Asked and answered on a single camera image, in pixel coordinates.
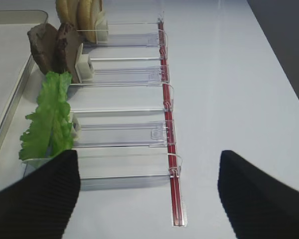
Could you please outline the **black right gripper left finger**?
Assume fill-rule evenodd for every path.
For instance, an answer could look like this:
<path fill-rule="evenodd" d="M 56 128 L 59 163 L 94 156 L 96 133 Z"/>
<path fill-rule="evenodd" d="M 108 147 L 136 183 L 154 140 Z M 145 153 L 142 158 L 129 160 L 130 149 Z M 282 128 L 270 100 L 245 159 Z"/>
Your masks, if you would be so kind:
<path fill-rule="evenodd" d="M 0 239 L 60 239 L 80 192 L 78 155 L 66 150 L 0 191 Z"/>

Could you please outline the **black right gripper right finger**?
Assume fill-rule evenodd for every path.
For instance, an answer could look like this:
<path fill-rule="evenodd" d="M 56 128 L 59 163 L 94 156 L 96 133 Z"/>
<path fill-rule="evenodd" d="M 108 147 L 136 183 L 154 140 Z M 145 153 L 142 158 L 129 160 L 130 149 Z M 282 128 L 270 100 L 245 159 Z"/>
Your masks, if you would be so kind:
<path fill-rule="evenodd" d="M 220 155 L 219 198 L 238 239 L 299 239 L 299 191 L 232 150 Z"/>

